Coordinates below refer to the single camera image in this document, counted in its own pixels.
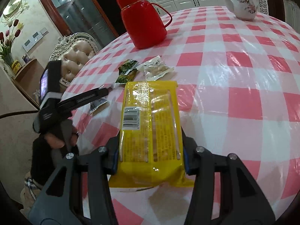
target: white teapot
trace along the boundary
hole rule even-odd
[[[256,0],[225,0],[228,10],[236,15],[238,19],[252,21],[257,14],[259,1]]]

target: yellow snack bag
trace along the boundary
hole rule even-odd
[[[143,188],[186,179],[174,81],[128,82],[125,86],[116,175],[112,188]]]

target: red thermos jug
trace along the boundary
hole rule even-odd
[[[173,18],[163,7],[147,0],[117,0],[121,8],[121,17],[124,26],[138,49],[146,49],[162,42],[167,36],[166,27]],[[171,20],[164,25],[155,8],[163,9]]]

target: metal screw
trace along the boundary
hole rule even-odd
[[[74,157],[74,154],[71,152],[66,155],[66,158],[69,160],[72,159],[73,157]]]
[[[198,146],[198,147],[196,148],[196,151],[202,153],[202,152],[205,151],[205,148],[204,148],[203,146]]]
[[[107,151],[107,148],[106,148],[105,146],[100,146],[99,149],[98,149],[98,151],[99,151],[100,153],[103,153],[103,152],[106,152],[106,151]]]
[[[230,153],[230,154],[229,154],[229,158],[230,158],[231,160],[236,160],[236,159],[238,158],[238,156],[237,156],[236,154],[234,154],[234,153]]]

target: red and white tablecloth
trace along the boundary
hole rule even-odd
[[[161,44],[138,50],[127,33],[120,36],[83,67],[63,99],[115,82],[126,59],[142,63],[162,56],[175,67],[161,80],[178,82],[186,135],[214,154],[236,153],[279,217],[300,189],[300,35],[270,16],[258,14],[245,22],[220,6],[172,15]],[[81,153],[117,135],[123,93],[122,87],[114,89],[109,107],[94,117],[89,105],[74,112]],[[120,225],[174,225],[184,223],[191,193],[191,188],[163,185],[112,192],[112,198]],[[219,201],[216,192],[214,216]]]

